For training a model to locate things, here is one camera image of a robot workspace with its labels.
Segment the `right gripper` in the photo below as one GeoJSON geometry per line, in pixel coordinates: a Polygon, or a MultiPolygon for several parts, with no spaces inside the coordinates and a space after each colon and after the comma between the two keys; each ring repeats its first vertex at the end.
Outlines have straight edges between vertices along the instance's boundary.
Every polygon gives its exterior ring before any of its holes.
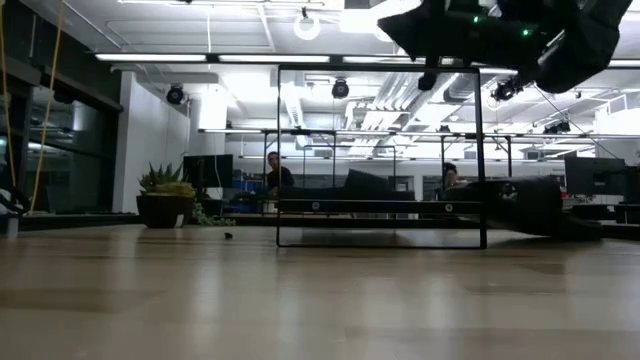
{"type": "Polygon", "coordinates": [[[378,28],[415,61],[453,57],[461,61],[534,73],[545,47],[542,27],[548,7],[542,0],[474,0],[470,55],[456,38],[451,12],[470,13],[465,0],[423,0],[404,13],[377,21],[378,28]]]}

